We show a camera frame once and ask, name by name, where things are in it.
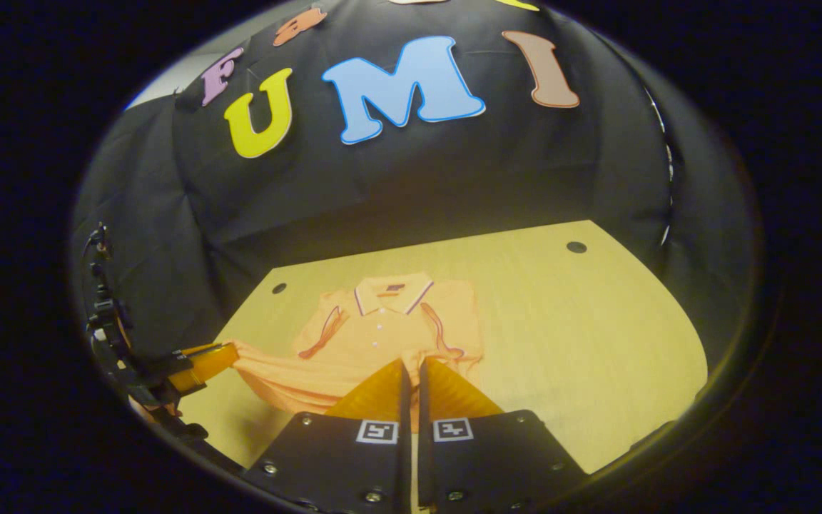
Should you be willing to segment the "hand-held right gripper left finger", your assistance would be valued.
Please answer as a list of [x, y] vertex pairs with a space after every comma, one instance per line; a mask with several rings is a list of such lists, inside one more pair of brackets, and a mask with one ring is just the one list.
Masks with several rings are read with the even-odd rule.
[[243, 478], [308, 513], [408, 513], [411, 383], [380, 368], [326, 413], [300, 412]]

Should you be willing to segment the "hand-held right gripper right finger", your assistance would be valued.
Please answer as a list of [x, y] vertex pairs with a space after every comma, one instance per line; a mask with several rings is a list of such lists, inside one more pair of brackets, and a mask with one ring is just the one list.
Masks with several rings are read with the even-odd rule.
[[431, 513], [545, 513], [587, 474], [531, 410], [506, 412], [436, 358], [420, 370], [418, 502]]

